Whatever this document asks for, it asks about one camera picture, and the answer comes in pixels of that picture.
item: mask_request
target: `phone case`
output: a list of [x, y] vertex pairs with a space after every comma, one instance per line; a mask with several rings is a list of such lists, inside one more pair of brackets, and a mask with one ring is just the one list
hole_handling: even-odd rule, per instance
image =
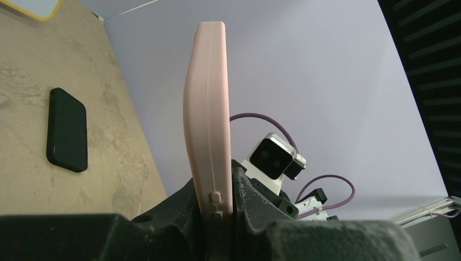
[[227, 260], [231, 255], [233, 205], [223, 22], [202, 22], [197, 28], [183, 109], [186, 147], [207, 235], [207, 260]]
[[74, 172], [88, 168], [85, 106], [61, 88], [49, 93], [46, 157]]

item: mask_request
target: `white backdrop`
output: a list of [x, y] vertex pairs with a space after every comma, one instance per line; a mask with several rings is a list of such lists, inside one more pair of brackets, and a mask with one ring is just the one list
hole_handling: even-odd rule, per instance
[[[275, 118], [307, 159], [298, 180], [284, 182], [292, 200], [324, 174], [356, 185], [356, 198], [329, 212], [342, 220], [388, 219], [446, 197], [384, 17], [366, 0], [159, 0], [106, 20], [169, 195], [191, 178], [182, 92], [201, 21], [226, 24], [231, 115]], [[233, 122], [233, 158], [271, 131], [261, 120]], [[327, 203], [350, 193], [334, 179], [316, 187]]]
[[79, 0], [84, 6], [98, 16], [108, 19], [152, 0]]

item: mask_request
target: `black acoustic panel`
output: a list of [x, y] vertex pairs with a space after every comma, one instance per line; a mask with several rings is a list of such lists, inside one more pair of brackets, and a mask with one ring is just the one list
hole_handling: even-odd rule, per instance
[[[461, 1], [378, 0], [448, 194], [461, 197]], [[461, 220], [451, 220], [461, 246]]]

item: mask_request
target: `white camera housing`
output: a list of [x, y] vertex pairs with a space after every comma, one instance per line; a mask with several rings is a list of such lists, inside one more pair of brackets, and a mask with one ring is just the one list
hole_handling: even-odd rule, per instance
[[256, 178], [276, 195], [280, 194], [284, 176], [296, 179], [306, 168], [306, 159], [288, 142], [269, 133], [259, 141], [241, 163], [248, 178]]

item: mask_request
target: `yellow-edged object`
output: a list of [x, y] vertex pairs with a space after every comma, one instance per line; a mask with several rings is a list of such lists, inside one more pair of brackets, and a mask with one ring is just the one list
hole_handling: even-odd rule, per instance
[[62, 2], [63, 0], [0, 0], [0, 3], [42, 22], [51, 19]]

